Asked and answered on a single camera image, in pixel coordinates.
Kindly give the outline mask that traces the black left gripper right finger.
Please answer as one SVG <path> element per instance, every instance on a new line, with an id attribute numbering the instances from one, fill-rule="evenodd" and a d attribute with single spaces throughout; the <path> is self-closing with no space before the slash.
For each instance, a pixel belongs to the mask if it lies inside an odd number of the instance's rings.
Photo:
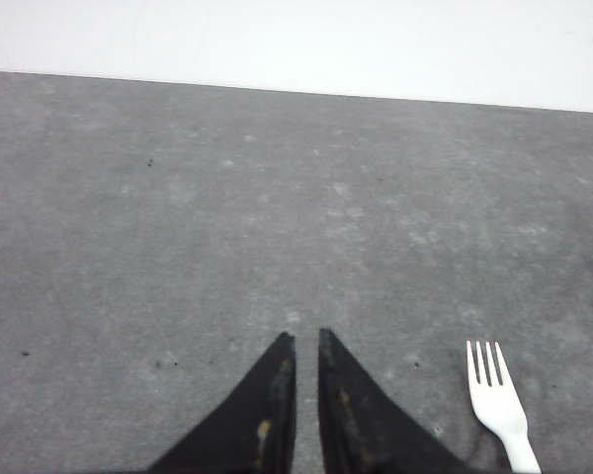
<path id="1" fill-rule="evenodd" d="M 327 473 L 467 473 L 399 408 L 329 328 L 319 331 L 318 422 Z"/>

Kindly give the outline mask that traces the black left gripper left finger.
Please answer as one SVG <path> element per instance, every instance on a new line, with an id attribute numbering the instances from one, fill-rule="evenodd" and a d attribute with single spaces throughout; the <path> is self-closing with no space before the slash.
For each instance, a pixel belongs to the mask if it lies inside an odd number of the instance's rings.
<path id="1" fill-rule="evenodd" d="M 290 473 L 297 430 L 295 337 L 283 332 L 231 393 L 149 473 Z"/>

